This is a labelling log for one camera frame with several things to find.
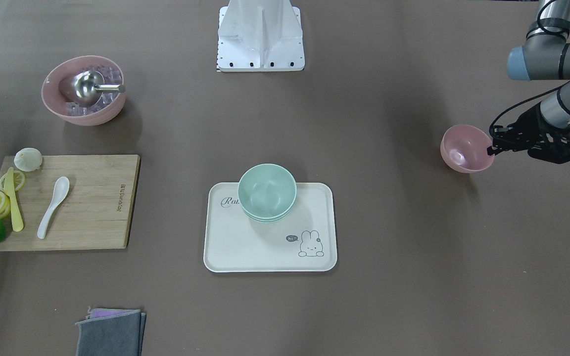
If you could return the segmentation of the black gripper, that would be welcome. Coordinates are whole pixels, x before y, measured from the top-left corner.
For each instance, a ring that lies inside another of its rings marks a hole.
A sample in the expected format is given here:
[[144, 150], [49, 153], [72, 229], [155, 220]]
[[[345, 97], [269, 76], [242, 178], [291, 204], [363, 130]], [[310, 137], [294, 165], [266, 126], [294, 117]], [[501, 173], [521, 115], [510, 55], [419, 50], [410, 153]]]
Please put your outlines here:
[[492, 137], [490, 156], [505, 151], [527, 151], [532, 158], [552, 164], [570, 162], [570, 124], [563, 129], [550, 125], [538, 104], [506, 127], [491, 124], [489, 135]]

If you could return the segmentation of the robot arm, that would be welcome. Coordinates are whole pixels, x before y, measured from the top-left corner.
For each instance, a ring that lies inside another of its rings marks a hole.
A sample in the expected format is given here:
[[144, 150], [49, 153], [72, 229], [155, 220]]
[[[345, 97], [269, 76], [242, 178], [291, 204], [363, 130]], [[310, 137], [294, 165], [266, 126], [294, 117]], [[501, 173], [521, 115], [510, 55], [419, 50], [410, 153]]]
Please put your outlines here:
[[570, 0], [541, 0], [525, 36], [507, 61], [511, 79], [561, 80], [562, 85], [536, 95], [534, 104], [514, 123], [489, 126], [489, 156], [526, 151], [553, 164], [570, 162]]

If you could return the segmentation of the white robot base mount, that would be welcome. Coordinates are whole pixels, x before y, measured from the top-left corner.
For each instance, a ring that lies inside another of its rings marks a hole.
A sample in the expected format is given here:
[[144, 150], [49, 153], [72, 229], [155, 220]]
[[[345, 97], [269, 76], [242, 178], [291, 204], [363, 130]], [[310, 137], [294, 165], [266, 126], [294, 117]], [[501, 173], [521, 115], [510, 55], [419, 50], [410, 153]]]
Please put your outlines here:
[[220, 72], [305, 68], [301, 12], [289, 0], [231, 0], [219, 10]]

